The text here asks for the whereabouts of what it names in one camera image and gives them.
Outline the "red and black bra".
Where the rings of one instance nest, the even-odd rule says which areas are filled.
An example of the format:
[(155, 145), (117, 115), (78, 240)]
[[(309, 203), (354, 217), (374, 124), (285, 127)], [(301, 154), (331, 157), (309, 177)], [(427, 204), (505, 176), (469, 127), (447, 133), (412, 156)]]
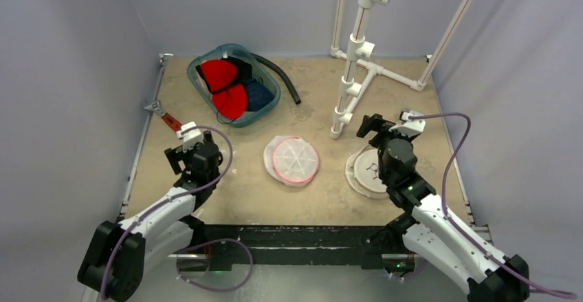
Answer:
[(244, 84), (252, 78), (252, 66), (228, 56), (204, 61), (195, 69), (210, 92), (217, 111), (228, 120), (239, 119), (248, 105)]

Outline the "pink-trimmed white laundry bag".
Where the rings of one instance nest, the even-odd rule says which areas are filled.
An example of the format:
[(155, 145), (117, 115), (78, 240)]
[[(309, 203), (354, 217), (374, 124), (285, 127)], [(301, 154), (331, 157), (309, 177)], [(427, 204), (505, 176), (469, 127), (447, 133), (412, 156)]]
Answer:
[(320, 156), (308, 141), (298, 136), (275, 136), (263, 150), (266, 171), (287, 186), (301, 187), (313, 180)]

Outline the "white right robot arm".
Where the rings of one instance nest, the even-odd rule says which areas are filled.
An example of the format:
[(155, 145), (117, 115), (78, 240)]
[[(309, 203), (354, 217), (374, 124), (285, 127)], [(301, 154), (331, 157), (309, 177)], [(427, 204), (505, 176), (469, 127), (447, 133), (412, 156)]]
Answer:
[(391, 250), (422, 256), (455, 282), (468, 301), (526, 301), (529, 266), (519, 255), (508, 257), (480, 237), (454, 212), (416, 170), (413, 140), (425, 128), (423, 118), (403, 111), (401, 124), (379, 114), (364, 116), (359, 138), (376, 134), (369, 145), (377, 151), (377, 177), (403, 214), (387, 225)]

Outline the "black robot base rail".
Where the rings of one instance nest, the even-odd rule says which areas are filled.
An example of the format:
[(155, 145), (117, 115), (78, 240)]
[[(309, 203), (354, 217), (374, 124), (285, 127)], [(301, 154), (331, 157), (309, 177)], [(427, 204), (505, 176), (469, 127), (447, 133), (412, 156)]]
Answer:
[(391, 267), (405, 259), (400, 237), (385, 226), (208, 224), (179, 253), (201, 255), (211, 271), (234, 265)]

